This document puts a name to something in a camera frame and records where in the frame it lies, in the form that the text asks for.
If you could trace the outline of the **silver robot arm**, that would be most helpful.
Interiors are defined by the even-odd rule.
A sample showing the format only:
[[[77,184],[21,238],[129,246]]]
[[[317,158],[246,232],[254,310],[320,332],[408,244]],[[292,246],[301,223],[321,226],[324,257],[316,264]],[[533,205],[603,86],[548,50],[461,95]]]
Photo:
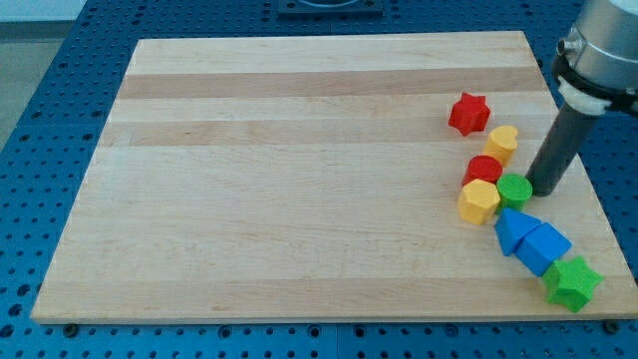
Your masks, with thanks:
[[[553,193],[602,116],[637,115],[637,2],[585,2],[551,74],[564,103],[525,175],[537,196]]]

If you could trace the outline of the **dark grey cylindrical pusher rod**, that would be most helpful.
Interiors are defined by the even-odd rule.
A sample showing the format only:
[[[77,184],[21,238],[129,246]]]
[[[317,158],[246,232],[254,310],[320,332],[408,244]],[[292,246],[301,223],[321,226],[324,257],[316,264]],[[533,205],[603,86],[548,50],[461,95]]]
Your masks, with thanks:
[[[560,108],[525,175],[533,195],[553,193],[599,118],[581,113],[567,103]]]

